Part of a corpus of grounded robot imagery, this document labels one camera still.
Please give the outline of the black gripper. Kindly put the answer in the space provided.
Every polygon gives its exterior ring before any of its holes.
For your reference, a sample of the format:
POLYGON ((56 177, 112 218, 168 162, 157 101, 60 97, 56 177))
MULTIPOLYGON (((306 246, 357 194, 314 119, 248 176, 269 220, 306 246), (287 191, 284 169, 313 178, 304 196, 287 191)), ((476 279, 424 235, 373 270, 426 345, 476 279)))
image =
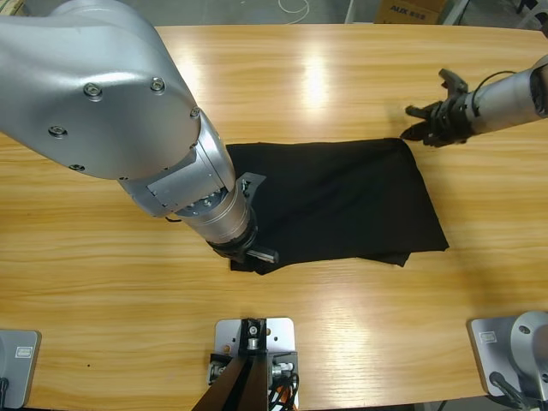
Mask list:
POLYGON ((276 264, 279 261, 277 251, 262 247, 257 243, 258 230, 250 229, 242 235, 225 243, 207 244, 220 256, 245 264, 248 259, 257 259, 269 264, 276 264))
POLYGON ((405 129, 400 138, 422 141, 426 146, 436 148, 465 144, 474 135, 468 119, 468 100, 472 93, 454 93, 445 101, 438 101, 424 107, 409 105, 408 116, 425 120, 405 129))

